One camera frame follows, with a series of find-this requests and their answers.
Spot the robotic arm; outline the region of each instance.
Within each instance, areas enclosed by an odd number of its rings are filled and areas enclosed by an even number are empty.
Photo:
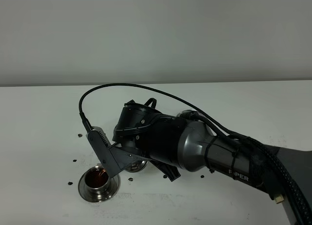
[[[177,99],[192,108],[178,116],[156,110],[156,99],[145,104],[131,100],[121,112],[111,145],[103,130],[91,126],[82,112],[87,94],[108,86],[133,86]],[[79,111],[87,138],[109,177],[129,165],[148,160],[173,181],[178,169],[197,171],[207,167],[269,194],[283,203],[292,225],[312,224],[312,151],[304,152],[266,146],[220,125],[194,105],[149,87],[133,84],[106,84],[86,92]]]

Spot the gray wall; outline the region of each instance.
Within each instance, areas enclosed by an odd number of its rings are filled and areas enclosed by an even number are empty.
[[[312,77],[312,0],[0,0],[0,85]]]

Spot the white wall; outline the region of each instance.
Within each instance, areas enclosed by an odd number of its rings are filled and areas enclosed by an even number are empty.
[[[307,77],[311,0],[0,0],[0,85]]]

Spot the white table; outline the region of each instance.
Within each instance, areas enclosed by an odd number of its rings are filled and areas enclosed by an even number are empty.
[[[150,86],[180,96],[227,128],[266,144],[311,150],[312,81]],[[207,169],[181,170],[181,177],[170,182],[149,164],[139,173],[122,172],[113,199],[84,201],[78,181],[98,159],[84,136],[78,101],[92,87],[0,88],[0,224],[288,224],[282,205],[267,194]],[[150,97],[163,113],[175,115],[188,108],[129,87],[96,91],[83,108],[111,139],[123,104],[131,99],[144,103]]]

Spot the white tabletop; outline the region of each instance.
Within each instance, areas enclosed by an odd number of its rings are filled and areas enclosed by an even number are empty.
[[[227,128],[266,144],[312,150],[312,81],[150,86],[180,96]],[[207,169],[181,170],[181,177],[170,182],[149,164],[139,173],[122,172],[113,199],[84,201],[78,181],[99,161],[84,136],[78,101],[92,87],[0,88],[0,224],[288,224],[282,205],[267,194]],[[144,103],[150,97],[166,114],[188,108],[129,87],[96,91],[83,108],[92,125],[102,127],[111,139],[123,104],[131,99]]]

